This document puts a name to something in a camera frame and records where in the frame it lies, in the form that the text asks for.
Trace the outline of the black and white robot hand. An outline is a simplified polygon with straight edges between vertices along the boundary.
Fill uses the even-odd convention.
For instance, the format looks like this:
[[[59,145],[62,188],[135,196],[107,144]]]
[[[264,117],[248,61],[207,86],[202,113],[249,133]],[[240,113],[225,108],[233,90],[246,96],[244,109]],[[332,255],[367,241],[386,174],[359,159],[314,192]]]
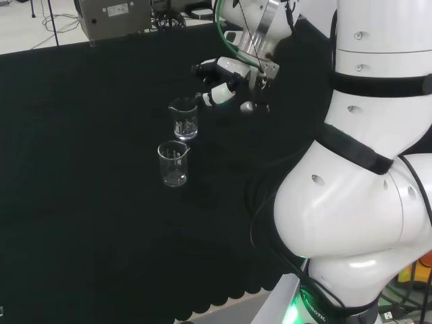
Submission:
[[[237,90],[247,87],[250,98],[240,105],[243,114],[268,114],[268,100],[264,92],[273,83],[279,72],[279,65],[265,61],[260,67],[240,60],[219,57],[208,59],[191,67],[191,73],[202,79],[206,85],[217,83],[209,92],[197,93],[194,102],[200,109],[215,109],[230,102]]]

